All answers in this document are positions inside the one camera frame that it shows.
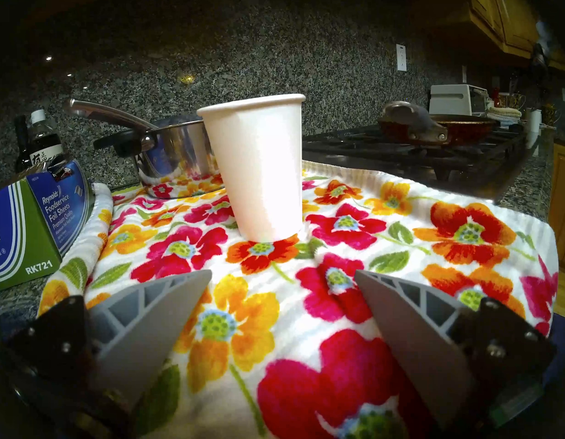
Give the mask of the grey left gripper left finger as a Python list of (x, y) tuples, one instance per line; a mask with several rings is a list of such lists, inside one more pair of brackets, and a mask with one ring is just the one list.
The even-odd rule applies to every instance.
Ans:
[(69, 296), (8, 340), (38, 377), (111, 391), (132, 409), (152, 385), (208, 283), (211, 270), (136, 284), (87, 308)]

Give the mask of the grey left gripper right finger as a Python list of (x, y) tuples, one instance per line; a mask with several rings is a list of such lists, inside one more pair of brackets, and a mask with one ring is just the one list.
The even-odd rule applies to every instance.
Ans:
[(432, 287), (357, 270), (393, 357), (441, 430), (495, 430), (543, 395), (557, 349), (492, 297), (477, 307)]

